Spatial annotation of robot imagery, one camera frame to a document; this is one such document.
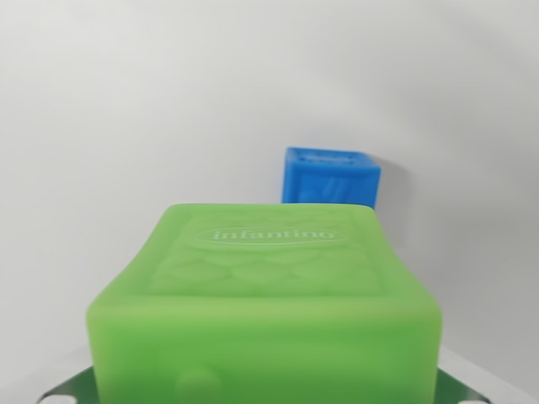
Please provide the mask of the black-padded silver gripper right finger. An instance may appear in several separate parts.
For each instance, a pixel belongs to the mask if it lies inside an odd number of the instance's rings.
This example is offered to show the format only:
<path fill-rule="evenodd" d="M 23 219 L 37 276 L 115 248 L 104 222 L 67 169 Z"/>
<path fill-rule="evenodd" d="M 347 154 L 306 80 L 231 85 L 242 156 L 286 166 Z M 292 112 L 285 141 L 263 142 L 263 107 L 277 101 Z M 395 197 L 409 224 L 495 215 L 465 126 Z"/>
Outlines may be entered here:
<path fill-rule="evenodd" d="M 494 403 L 488 394 L 488 377 L 483 372 L 463 370 L 458 373 L 442 368 L 437 371 L 436 403 Z"/>

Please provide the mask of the black-padded silver gripper left finger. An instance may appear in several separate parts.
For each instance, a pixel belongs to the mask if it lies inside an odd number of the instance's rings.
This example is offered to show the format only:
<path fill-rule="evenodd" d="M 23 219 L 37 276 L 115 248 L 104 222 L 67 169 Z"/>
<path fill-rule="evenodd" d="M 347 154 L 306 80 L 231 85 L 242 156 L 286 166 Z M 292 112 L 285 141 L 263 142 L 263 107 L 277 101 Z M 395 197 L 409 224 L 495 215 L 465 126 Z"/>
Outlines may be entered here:
<path fill-rule="evenodd" d="M 44 393 L 37 403 L 46 403 L 51 396 L 71 397 L 76 403 L 98 404 L 99 395 L 93 367 L 88 367 Z"/>

